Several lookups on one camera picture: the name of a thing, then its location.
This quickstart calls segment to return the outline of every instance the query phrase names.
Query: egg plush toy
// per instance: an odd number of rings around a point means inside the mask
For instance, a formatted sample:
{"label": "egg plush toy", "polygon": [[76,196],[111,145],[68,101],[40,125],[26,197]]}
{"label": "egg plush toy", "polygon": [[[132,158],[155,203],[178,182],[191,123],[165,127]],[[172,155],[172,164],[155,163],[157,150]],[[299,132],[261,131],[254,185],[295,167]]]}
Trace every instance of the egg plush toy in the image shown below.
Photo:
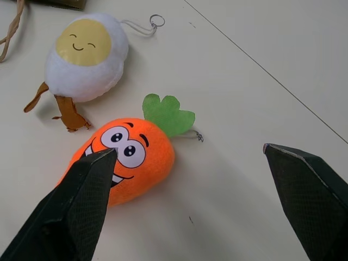
{"label": "egg plush toy", "polygon": [[147,95],[142,104],[144,120],[124,118],[107,123],[74,154],[68,170],[82,157],[116,148],[118,158],[108,206],[144,194],[167,177],[173,167],[175,154],[170,138],[187,132],[195,122],[193,112],[179,108],[173,96],[161,101],[158,95]]}
{"label": "egg plush toy", "polygon": [[120,22],[107,14],[88,14],[72,21],[48,54],[45,81],[25,107],[31,111],[45,91],[55,99],[69,132],[90,127],[76,111],[76,102],[88,102],[109,91],[120,80],[128,53],[128,39]]}

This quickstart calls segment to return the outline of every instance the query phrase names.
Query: black line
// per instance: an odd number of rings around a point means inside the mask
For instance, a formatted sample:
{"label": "black line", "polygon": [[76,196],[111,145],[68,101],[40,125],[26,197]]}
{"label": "black line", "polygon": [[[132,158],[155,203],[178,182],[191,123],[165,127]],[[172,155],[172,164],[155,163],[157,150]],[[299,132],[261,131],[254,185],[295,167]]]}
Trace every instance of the black line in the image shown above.
{"label": "black line", "polygon": [[218,30],[224,37],[226,37],[231,43],[233,43],[238,49],[240,49],[246,56],[248,56],[254,63],[256,63],[262,70],[264,70],[270,77],[273,78],[281,87],[283,87],[288,93],[290,93],[293,98],[295,98],[299,103],[301,103],[307,110],[309,110],[315,117],[317,117],[326,127],[328,127],[334,134],[336,134],[342,141],[348,144],[341,135],[339,135],[333,128],[331,128],[321,117],[319,117],[314,111],[312,111],[307,105],[305,105],[299,98],[297,98],[288,88],[286,88],[276,77],[274,77],[269,71],[267,71],[261,64],[259,64],[255,59],[253,59],[246,51],[244,51],[239,45],[237,45],[230,37],[228,37],[223,31],[221,31],[215,24],[210,22],[201,12],[194,8],[187,0],[184,0],[186,4],[192,7],[197,13],[199,13],[208,23],[210,23],[216,30]]}

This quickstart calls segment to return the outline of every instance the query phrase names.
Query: smiling mouth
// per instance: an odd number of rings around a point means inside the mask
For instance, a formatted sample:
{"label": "smiling mouth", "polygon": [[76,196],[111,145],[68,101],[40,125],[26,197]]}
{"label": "smiling mouth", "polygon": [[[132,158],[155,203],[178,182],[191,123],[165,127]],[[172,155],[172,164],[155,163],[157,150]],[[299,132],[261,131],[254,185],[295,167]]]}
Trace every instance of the smiling mouth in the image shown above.
{"label": "smiling mouth", "polygon": [[75,44],[74,44],[74,43],[72,44],[72,48],[74,48],[76,51],[82,51],[82,50],[83,50],[83,48],[77,49],[77,48],[75,47]]}
{"label": "smiling mouth", "polygon": [[[92,150],[92,145],[88,146],[88,148],[85,150],[85,152],[82,154],[81,158],[88,156],[89,154],[92,154],[93,150]],[[113,188],[114,186],[120,184],[124,179],[132,179],[133,177],[130,178],[125,178],[125,177],[121,177],[119,175],[113,174],[113,180],[111,182],[111,187]]]}

